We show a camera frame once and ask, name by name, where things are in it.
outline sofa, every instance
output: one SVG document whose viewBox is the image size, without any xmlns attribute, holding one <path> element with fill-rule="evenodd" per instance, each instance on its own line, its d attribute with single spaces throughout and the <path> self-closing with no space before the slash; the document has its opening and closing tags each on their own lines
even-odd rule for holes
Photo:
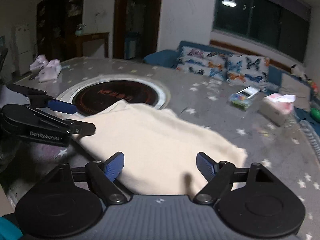
<svg viewBox="0 0 320 240">
<path fill-rule="evenodd" d="M 163 66 L 163 67 L 175 69 L 177 68 L 177 65 L 179 63 L 178 59 L 181 55 L 183 47 L 192 47 L 192 48 L 200 49 L 203 51 L 221 53 L 226 56 L 231 56 L 235 54 L 232 51 L 220 49 L 214 46 L 203 45 L 203 44 L 198 44 L 198 43 L 189 42 L 189 41 L 181 41 L 177 50 L 169 50 L 169 49 L 162 50 L 162 51 L 147 55 L 143 59 L 143 61 L 144 63 L 150 64 L 153 66 Z M 282 85 L 283 73 L 287 75 L 291 75 L 289 72 L 283 69 L 277 68 L 273 65 L 269 65 L 268 82 L 270 83 L 270 86 L 268 87 L 267 91 L 265 91 L 267 95 L 270 95 L 272 93 L 279 91 L 279 88 Z M 291 76 L 291 77 L 303 83 L 304 85 L 310 87 L 308 83 L 300 81 L 298 78 L 294 76 Z M 310 87 L 310 91 L 311 91 L 310 92 L 311 107 L 314 107 L 320 110 L 320 101 L 314 97 L 314 93 L 311 87 Z M 315 148 L 317 155 L 319 155 L 320 157 L 320 139 L 319 139 L 320 123 L 313 120 L 310 114 L 303 109 L 295 108 L 294 114 L 297 122 L 300 124 L 302 130 L 305 132 L 311 145 Z"/>
</svg>

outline green ball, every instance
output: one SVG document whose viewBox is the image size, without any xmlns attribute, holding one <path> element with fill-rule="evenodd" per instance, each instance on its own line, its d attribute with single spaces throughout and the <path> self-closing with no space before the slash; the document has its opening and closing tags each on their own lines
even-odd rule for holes
<svg viewBox="0 0 320 240">
<path fill-rule="evenodd" d="M 314 120 L 316 120 L 317 122 L 320 122 L 320 111 L 319 110 L 317 110 L 315 108 L 311 108 L 310 115 Z"/>
</svg>

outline window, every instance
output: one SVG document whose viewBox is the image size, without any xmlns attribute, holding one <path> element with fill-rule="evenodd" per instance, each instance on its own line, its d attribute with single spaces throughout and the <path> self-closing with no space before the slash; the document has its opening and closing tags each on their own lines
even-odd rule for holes
<svg viewBox="0 0 320 240">
<path fill-rule="evenodd" d="M 213 26 L 266 44 L 300 62 L 304 59 L 309 23 L 271 1 L 217 0 Z"/>
</svg>

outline metal bolt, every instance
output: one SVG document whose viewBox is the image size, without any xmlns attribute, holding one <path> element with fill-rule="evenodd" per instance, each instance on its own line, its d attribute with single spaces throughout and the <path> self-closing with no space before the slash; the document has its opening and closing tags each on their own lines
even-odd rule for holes
<svg viewBox="0 0 320 240">
<path fill-rule="evenodd" d="M 212 197 L 207 194 L 200 194 L 196 197 L 197 201 L 200 203 L 208 203 L 212 200 Z"/>
<path fill-rule="evenodd" d="M 109 199 L 113 202 L 113 203 L 119 203 L 122 202 L 124 200 L 124 196 L 120 195 L 120 194 L 111 194 L 109 196 Z"/>
</svg>

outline wooden side table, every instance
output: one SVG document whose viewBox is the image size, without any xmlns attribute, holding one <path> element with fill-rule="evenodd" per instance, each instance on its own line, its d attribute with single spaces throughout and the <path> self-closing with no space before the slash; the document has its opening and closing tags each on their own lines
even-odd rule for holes
<svg viewBox="0 0 320 240">
<path fill-rule="evenodd" d="M 83 43 L 86 41 L 104 40 L 104 57 L 109 56 L 109 33 L 92 33 L 75 36 L 76 56 L 83 56 Z"/>
</svg>

